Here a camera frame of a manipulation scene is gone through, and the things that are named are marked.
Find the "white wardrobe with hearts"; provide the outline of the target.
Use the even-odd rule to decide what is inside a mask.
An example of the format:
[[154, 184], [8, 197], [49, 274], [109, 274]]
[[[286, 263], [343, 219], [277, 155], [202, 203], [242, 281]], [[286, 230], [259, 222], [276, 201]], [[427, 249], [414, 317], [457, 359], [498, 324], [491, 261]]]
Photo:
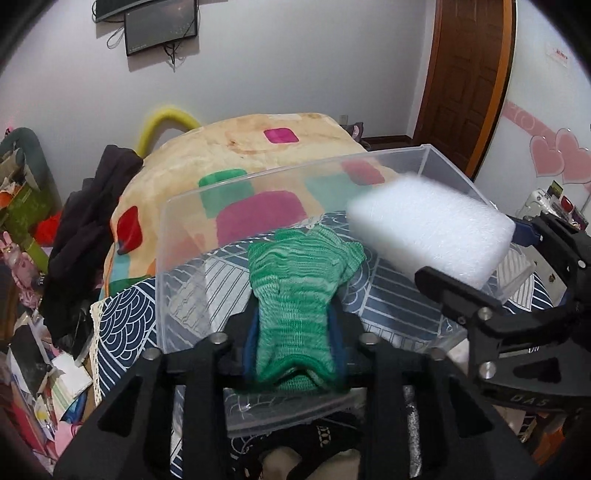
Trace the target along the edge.
[[515, 215], [534, 190], [557, 182], [588, 216], [590, 77], [533, 2], [517, 2], [516, 19], [505, 104], [475, 184]]

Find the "small wall monitor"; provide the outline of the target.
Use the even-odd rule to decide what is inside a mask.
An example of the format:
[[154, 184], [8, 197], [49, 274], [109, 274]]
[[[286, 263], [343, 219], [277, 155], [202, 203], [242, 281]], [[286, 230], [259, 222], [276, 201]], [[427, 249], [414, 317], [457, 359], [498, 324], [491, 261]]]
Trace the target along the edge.
[[195, 37], [197, 7], [194, 0], [165, 0], [126, 11], [123, 15], [126, 55]]

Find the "navy patterned tablecloth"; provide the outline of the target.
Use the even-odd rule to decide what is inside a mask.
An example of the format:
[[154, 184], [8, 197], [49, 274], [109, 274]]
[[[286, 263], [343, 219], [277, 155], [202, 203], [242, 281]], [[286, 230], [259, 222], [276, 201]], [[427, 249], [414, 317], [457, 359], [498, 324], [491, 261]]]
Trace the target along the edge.
[[[209, 327], [221, 330], [228, 318], [245, 310], [249, 299], [247, 249], [270, 241], [264, 233], [213, 250], [165, 274], [166, 294], [190, 293], [199, 279], [206, 284]], [[423, 351], [438, 340], [467, 344], [466, 332], [445, 318], [436, 304], [372, 249], [352, 279], [339, 290], [342, 306], [358, 315], [363, 327], [394, 346]], [[97, 341], [93, 352], [95, 393], [104, 399], [123, 374], [147, 348], [157, 346], [156, 280], [138, 281], [105, 298], [93, 312]], [[224, 407], [231, 457], [245, 455], [253, 442], [276, 431], [301, 424], [334, 421], [335, 415], [360, 417], [365, 393], [287, 396], [225, 392]]]

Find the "beige colourful-squares blanket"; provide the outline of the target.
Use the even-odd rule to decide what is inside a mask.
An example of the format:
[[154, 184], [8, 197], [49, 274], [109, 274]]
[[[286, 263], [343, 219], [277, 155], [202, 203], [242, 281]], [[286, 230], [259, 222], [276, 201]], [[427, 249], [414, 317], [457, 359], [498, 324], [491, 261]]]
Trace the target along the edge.
[[113, 296], [154, 276], [160, 213], [170, 198], [204, 189], [205, 231], [193, 234], [201, 245], [229, 232], [223, 209], [236, 201], [262, 203], [252, 183], [230, 180], [260, 171], [315, 160], [346, 157], [335, 170], [352, 186], [394, 179], [389, 168], [370, 159], [366, 149], [334, 119], [320, 113], [252, 114], [218, 121], [177, 136], [150, 153], [119, 197], [111, 216], [114, 243], [106, 256], [102, 296]]

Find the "brown wooden door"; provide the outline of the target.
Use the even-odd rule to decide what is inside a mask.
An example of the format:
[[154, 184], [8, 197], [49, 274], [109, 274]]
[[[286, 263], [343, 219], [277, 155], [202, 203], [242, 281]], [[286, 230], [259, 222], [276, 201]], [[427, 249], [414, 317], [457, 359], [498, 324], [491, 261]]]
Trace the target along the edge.
[[431, 144], [474, 179], [494, 135], [511, 74], [516, 3], [435, 3], [415, 144]]

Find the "white foam block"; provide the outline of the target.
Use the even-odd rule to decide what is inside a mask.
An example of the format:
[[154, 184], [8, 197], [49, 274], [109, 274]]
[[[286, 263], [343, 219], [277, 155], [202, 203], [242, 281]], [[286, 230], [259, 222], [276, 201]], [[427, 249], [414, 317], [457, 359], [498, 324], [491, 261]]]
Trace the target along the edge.
[[493, 206], [415, 174], [349, 201], [349, 231], [409, 279], [432, 267], [477, 290], [506, 257], [515, 222]]

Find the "grey curved pillow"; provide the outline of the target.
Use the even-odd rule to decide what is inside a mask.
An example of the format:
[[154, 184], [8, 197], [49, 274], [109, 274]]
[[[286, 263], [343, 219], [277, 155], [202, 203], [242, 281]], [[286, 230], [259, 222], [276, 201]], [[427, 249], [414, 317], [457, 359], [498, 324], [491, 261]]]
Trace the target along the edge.
[[4, 135], [1, 160], [13, 157], [26, 182], [37, 191], [47, 189], [53, 200], [53, 211], [62, 206], [57, 186], [37, 135], [27, 127], [19, 127]]

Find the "green cardboard box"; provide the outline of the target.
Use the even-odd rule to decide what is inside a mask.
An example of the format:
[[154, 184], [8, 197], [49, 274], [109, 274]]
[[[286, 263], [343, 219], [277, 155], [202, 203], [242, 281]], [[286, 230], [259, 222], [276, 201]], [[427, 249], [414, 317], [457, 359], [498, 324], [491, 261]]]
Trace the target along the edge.
[[37, 191], [27, 184], [1, 209], [1, 229], [9, 233], [12, 241], [32, 258], [44, 274], [47, 273], [49, 257], [32, 233], [53, 211], [54, 197], [50, 188]]

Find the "large wall television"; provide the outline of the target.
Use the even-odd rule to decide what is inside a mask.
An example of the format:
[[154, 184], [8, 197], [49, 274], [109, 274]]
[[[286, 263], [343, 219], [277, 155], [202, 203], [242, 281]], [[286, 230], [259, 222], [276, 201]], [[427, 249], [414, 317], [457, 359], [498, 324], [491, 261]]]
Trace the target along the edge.
[[150, 0], [96, 0], [93, 7], [94, 20], [96, 23], [102, 22], [149, 2]]

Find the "pink bunny toy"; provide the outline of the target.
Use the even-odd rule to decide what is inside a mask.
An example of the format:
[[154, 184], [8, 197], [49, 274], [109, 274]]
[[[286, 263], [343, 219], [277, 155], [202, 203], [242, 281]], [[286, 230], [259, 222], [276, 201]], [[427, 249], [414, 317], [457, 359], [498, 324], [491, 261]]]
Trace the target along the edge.
[[11, 271], [21, 304], [31, 310], [37, 309], [41, 301], [39, 271], [30, 255], [12, 240], [8, 231], [1, 233], [1, 255]]

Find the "black clothes pile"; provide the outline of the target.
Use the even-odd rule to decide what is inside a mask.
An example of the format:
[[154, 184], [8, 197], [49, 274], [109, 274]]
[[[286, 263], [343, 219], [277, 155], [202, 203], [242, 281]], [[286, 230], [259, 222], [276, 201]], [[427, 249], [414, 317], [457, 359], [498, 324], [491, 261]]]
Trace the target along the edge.
[[133, 150], [106, 146], [94, 176], [85, 179], [63, 207], [39, 306], [52, 343], [61, 350], [72, 350], [81, 307], [97, 298], [113, 244], [111, 215], [142, 166]]

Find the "yellow curved pillow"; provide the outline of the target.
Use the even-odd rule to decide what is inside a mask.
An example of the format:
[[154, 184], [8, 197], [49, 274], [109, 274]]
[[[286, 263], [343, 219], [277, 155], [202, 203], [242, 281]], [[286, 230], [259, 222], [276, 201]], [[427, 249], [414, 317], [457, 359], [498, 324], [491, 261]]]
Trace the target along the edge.
[[166, 105], [156, 108], [143, 121], [135, 147], [136, 154], [141, 158], [149, 155], [159, 129], [169, 124], [185, 132], [201, 126], [192, 115], [175, 106]]

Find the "green knitted cloth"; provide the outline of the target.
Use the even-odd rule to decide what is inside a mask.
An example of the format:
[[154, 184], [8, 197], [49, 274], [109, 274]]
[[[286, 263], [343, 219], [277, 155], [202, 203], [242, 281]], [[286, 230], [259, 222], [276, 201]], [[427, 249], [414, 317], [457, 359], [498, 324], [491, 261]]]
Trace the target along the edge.
[[332, 229], [280, 229], [249, 246], [256, 334], [245, 374], [259, 389], [332, 390], [344, 377], [342, 335], [331, 303], [366, 260], [363, 245]]

